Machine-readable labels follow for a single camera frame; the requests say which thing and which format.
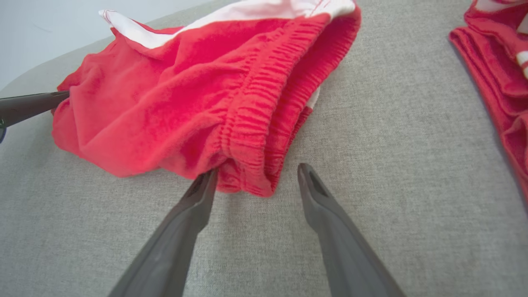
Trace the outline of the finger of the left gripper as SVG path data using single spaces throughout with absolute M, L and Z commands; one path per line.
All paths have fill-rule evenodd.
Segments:
M 0 99 L 1 128 L 7 128 L 58 107 L 70 92 L 49 92 Z

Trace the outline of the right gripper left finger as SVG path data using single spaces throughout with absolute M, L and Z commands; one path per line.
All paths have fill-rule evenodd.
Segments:
M 183 296 L 197 236 L 209 223 L 217 179 L 213 169 L 193 181 L 109 296 Z

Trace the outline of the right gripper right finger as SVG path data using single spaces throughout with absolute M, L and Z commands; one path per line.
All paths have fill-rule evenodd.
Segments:
M 305 218 L 317 233 L 333 297 L 403 297 L 404 292 L 349 215 L 307 163 L 297 169 Z

